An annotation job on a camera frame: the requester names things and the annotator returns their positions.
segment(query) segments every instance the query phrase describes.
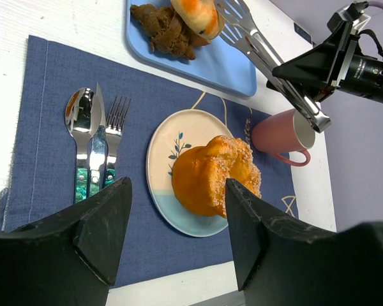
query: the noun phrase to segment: plate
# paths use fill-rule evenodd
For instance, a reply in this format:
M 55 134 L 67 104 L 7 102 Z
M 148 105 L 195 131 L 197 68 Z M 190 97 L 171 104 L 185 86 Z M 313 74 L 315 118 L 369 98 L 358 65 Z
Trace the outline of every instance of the plate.
M 130 6 L 150 3 L 161 8 L 170 5 L 169 0 L 128 0 L 126 3 L 126 40 L 133 53 L 146 61 L 146 64 L 203 81 L 238 96 L 251 97 L 256 93 L 254 65 L 243 53 L 229 46 L 220 37 L 215 38 L 208 46 L 195 48 L 197 58 L 194 61 L 182 61 L 159 51 L 151 53 L 149 38 L 143 33 L 139 23 L 130 17 Z
M 178 155 L 215 136 L 232 133 L 215 116 L 202 110 L 182 110 L 166 118 L 154 132 L 146 155 L 149 192 L 163 218 L 178 231 L 193 237 L 215 235 L 228 226 L 220 216 L 204 217 L 185 209 L 174 196 L 171 167 Z

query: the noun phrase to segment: blue tray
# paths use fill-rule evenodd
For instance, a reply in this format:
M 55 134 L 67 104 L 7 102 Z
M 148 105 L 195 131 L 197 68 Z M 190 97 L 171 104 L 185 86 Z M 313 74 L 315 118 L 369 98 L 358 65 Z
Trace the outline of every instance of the blue tray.
M 145 60 L 171 72 L 206 82 L 220 90 L 239 96 L 251 97 L 257 91 L 254 65 L 236 48 L 226 44 L 220 37 L 201 48 L 195 48 L 194 61 L 180 60 L 157 50 L 151 53 L 149 38 L 139 23 L 130 18 L 130 6 L 150 3 L 160 8 L 170 5 L 169 0 L 128 0 L 126 7 L 126 39 L 132 51 Z

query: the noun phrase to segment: cup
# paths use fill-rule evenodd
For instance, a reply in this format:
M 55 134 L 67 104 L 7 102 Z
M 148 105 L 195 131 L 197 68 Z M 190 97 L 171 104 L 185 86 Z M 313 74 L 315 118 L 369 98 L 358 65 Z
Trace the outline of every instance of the cup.
M 291 109 L 258 123 L 252 130 L 251 139 L 257 150 L 271 154 L 292 166 L 305 166 L 311 161 L 307 149 L 312 148 L 315 143 L 315 131 L 296 109 Z M 306 160 L 303 163 L 280 155 L 295 151 L 305 155 Z

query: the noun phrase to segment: round plate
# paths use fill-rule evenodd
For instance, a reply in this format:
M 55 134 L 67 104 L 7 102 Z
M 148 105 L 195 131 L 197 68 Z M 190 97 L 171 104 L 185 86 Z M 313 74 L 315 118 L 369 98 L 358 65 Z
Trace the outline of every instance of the round plate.
M 186 150 L 207 145 L 218 135 L 232 137 L 229 129 L 210 113 L 182 110 L 159 125 L 147 150 L 146 178 L 154 204 L 170 225 L 193 237 L 217 234 L 228 222 L 220 216 L 193 214 L 180 204 L 172 188 L 172 165 Z

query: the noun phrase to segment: knife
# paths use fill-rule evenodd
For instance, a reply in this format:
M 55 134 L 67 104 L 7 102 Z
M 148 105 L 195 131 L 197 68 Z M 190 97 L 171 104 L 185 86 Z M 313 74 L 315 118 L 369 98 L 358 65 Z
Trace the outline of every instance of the knife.
M 102 90 L 99 83 L 96 83 L 96 93 L 94 96 L 101 106 L 101 122 L 93 136 L 91 155 L 89 156 L 89 196 L 93 196 L 100 190 L 100 168 L 105 164 L 105 103 L 103 102 Z

